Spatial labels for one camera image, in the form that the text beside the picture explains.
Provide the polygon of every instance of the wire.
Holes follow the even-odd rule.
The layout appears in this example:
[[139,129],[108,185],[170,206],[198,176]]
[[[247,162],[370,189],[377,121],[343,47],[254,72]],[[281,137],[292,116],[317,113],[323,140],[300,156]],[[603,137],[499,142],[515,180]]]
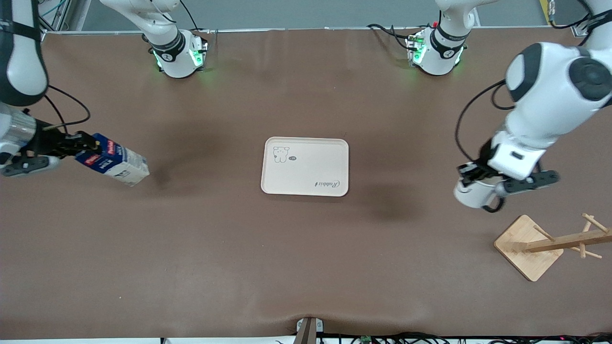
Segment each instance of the wire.
[[62,127],[64,127],[64,133],[68,134],[68,129],[66,128],[66,122],[64,120],[64,117],[62,116],[62,114],[59,112],[58,107],[55,106],[55,104],[51,101],[51,99],[49,98],[48,95],[44,95],[45,99],[47,100],[47,102],[49,102],[49,104],[51,104],[51,106],[53,107],[53,109],[55,110],[55,113],[58,114],[59,120],[62,121]]
[[596,342],[598,339],[601,339],[601,341],[606,341],[608,343],[612,343],[612,334],[611,333],[600,333],[597,336],[593,337],[593,339],[589,340],[589,344],[593,344],[594,342]]
[[89,111],[89,109],[87,108],[87,106],[85,106],[85,104],[83,104],[80,100],[78,100],[77,98],[75,98],[74,96],[72,96],[71,94],[69,94],[68,92],[65,92],[55,86],[49,85],[50,89],[54,89],[55,91],[60,92],[61,94],[65,95],[66,97],[74,100],[76,103],[78,103],[79,105],[81,105],[81,107],[83,109],[85,109],[85,112],[87,112],[87,116],[84,119],[80,119],[79,121],[74,121],[74,122],[68,122],[68,123],[62,123],[62,124],[56,124],[56,125],[51,125],[49,127],[44,127],[43,130],[51,130],[51,129],[55,129],[55,128],[59,128],[59,127],[67,127],[68,125],[74,125],[74,124],[81,124],[83,122],[88,121],[91,118],[91,112]]
[[[589,19],[594,17],[595,13],[593,12],[593,9],[591,8],[591,6],[589,6],[589,4],[586,3],[585,0],[578,0],[578,2],[580,2],[582,7],[584,7],[584,9],[587,11],[587,17],[589,17]],[[589,32],[586,34],[586,37],[582,40],[582,42],[580,42],[580,44],[578,44],[578,46],[582,47],[586,43],[586,41],[589,40],[590,36],[591,30],[589,30]]]
[[400,38],[397,36],[397,33],[395,32],[395,29],[393,28],[393,25],[391,25],[391,31],[393,32],[393,36],[395,37],[395,40],[397,41],[397,43],[404,49],[406,50],[411,50],[411,51],[417,51],[415,48],[412,47],[408,47],[407,45],[405,45],[404,43],[402,43],[400,41]]
[[455,144],[457,145],[457,148],[461,151],[461,153],[463,154],[463,156],[465,156],[468,160],[470,161],[474,161],[474,159],[472,159],[471,156],[469,156],[469,154],[465,151],[465,149],[463,149],[463,146],[461,145],[461,142],[459,141],[459,129],[461,127],[461,122],[463,120],[463,116],[465,116],[465,113],[468,111],[469,107],[478,99],[480,98],[483,94],[487,93],[488,91],[494,89],[495,87],[504,84],[506,81],[505,80],[500,80],[498,82],[496,82],[495,84],[492,84],[491,86],[485,88],[484,90],[482,90],[480,93],[478,93],[476,96],[474,96],[474,98],[470,99],[470,101],[468,102],[468,104],[463,108],[463,110],[461,111],[461,113],[459,114],[459,118],[457,118],[457,124],[455,126]]
[[410,50],[410,51],[416,51],[415,48],[413,47],[408,47],[406,46],[404,43],[401,42],[400,39],[407,39],[408,36],[404,36],[404,35],[399,35],[397,34],[397,32],[395,32],[395,28],[393,27],[393,25],[391,25],[391,30],[387,30],[384,26],[379,25],[379,24],[370,24],[367,26],[370,29],[373,28],[379,28],[380,30],[383,30],[386,34],[391,35],[393,37],[395,37],[395,40],[397,41],[397,43],[404,49]]
[[497,87],[496,87],[496,88],[493,90],[493,92],[491,93],[491,103],[493,104],[493,106],[494,106],[496,109],[499,109],[499,110],[512,110],[512,109],[514,109],[514,108],[515,108],[515,107],[514,107],[514,105],[512,105],[512,106],[510,106],[510,107],[502,107],[501,105],[498,105],[498,104],[497,104],[497,102],[495,101],[495,95],[497,94],[497,92],[499,91],[499,89],[500,89],[500,88],[502,88],[502,87],[503,87],[505,84],[506,84],[506,81],[504,80],[504,83],[503,83],[503,84],[501,84],[501,85],[497,86]]
[[192,23],[193,23],[192,30],[200,30],[198,25],[195,23],[195,20],[193,20],[193,16],[191,15],[191,12],[189,12],[189,9],[187,8],[187,6],[185,6],[185,3],[183,2],[183,0],[181,0],[181,5],[183,5],[183,8],[185,9],[185,11],[187,11],[187,14],[189,14],[189,18],[192,20]]
[[548,23],[550,24],[550,26],[553,27],[553,29],[557,29],[557,30],[563,30],[563,29],[568,29],[571,28],[574,25],[578,25],[578,24],[582,24],[582,22],[586,21],[587,19],[589,19],[589,15],[585,15],[584,18],[582,18],[581,20],[578,21],[574,21],[572,24],[567,24],[567,25],[562,25],[562,26],[558,26],[557,24],[555,24],[552,20],[548,21]]
[[388,29],[386,29],[384,26],[379,25],[379,24],[370,24],[370,25],[368,25],[367,27],[368,27],[368,28],[370,28],[370,29],[373,29],[373,28],[379,28],[380,30],[383,30],[383,31],[384,31],[386,34],[391,35],[391,36],[395,36],[395,37],[399,37],[399,38],[403,38],[403,39],[407,39],[407,38],[408,38],[408,36],[398,35],[398,34],[393,34],[393,32],[392,32],[392,31],[389,31],[389,30],[388,30]]
[[155,7],[155,9],[159,12],[159,14],[162,15],[162,17],[166,18],[166,20],[169,21],[170,23],[176,24],[176,21],[166,17],[166,15],[162,12],[162,10],[160,10],[159,7],[157,7],[157,5],[153,2],[153,0],[149,0],[149,1],[151,1],[151,4],[153,5],[153,7]]
[[63,3],[65,3],[66,0],[62,0],[60,1],[57,5],[53,6],[50,10],[46,11],[45,13],[41,14],[41,17],[44,17],[45,15],[48,15],[49,13],[53,12],[54,9],[57,9],[59,6],[62,6]]

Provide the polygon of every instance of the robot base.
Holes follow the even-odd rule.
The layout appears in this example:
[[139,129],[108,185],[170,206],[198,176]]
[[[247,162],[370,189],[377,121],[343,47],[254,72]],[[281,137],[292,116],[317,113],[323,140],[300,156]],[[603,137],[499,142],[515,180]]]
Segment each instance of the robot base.
[[208,50],[208,42],[203,40],[202,37],[196,36],[188,30],[179,31],[185,37],[185,48],[176,56],[174,61],[164,61],[163,58],[154,53],[160,71],[173,78],[185,78],[196,70],[202,69]]
[[526,279],[535,282],[563,254],[563,249],[543,252],[527,252],[528,242],[545,240],[537,224],[527,215],[522,215],[495,240],[495,248],[521,272]]
[[413,67],[421,68],[425,73],[431,75],[444,75],[450,72],[459,63],[463,47],[455,58],[443,59],[440,54],[431,47],[431,33],[433,28],[426,28],[406,39],[406,46],[415,48],[416,51],[408,50],[408,61]]

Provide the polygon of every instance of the brown table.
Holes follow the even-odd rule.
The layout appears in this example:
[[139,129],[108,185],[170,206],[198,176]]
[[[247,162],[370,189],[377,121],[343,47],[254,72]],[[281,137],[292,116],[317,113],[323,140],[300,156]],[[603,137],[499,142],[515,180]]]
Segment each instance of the brown table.
[[[452,195],[461,108],[524,47],[570,35],[475,30],[457,69],[431,77],[370,31],[219,34],[206,72],[184,80],[158,73],[139,36],[49,35],[51,83],[94,114],[78,128],[145,155],[152,173],[129,188],[66,159],[2,179],[0,337],[283,335],[304,315],[353,334],[612,330],[612,245],[592,248],[603,260],[567,252],[536,283],[493,248],[521,214],[553,235],[580,231],[582,212],[612,225],[610,110],[546,154],[557,186],[495,215]],[[32,113],[56,122],[44,102]],[[504,115],[478,101],[467,149]],[[349,193],[263,193],[271,136],[346,140]]]

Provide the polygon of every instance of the white tray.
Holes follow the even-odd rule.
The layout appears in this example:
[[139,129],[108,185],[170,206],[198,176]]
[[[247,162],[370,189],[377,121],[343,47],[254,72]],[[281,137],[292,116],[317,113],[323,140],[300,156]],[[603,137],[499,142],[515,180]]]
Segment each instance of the white tray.
[[261,190],[276,195],[346,195],[348,143],[337,138],[270,137]]

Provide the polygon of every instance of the wooden peg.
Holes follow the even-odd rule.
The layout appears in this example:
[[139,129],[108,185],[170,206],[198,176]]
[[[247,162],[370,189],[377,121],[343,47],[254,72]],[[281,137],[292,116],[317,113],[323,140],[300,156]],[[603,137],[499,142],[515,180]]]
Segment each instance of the wooden peg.
[[586,224],[584,225],[584,228],[582,229],[582,232],[588,232],[591,229],[591,223],[590,222],[586,222]]
[[[578,247],[570,247],[570,250],[572,250],[572,251],[576,251],[576,252],[580,252],[580,249],[579,249]],[[593,258],[598,258],[598,259],[602,259],[602,258],[603,258],[602,256],[597,255],[597,254],[592,253],[592,252],[589,252],[589,251],[584,251],[584,252],[585,252],[585,254],[586,254],[587,256],[591,256],[591,257],[593,257]]]
[[595,225],[595,227],[599,228],[601,231],[603,231],[604,233],[608,234],[610,232],[610,230],[608,228],[606,228],[604,225],[602,225],[601,223],[597,222],[595,220],[595,218],[593,218],[593,216],[586,214],[586,213],[582,213],[582,217],[584,217],[588,222],[591,222],[592,224]]
[[540,232],[540,234],[541,234],[541,235],[543,235],[543,236],[547,237],[547,238],[548,238],[548,239],[550,239],[551,241],[554,241],[553,236],[552,236],[552,235],[550,235],[550,234],[548,234],[548,233],[546,233],[546,231],[545,231],[545,230],[543,230],[543,229],[542,229],[540,226],[538,226],[538,225],[534,225],[534,229],[535,229],[536,231]]

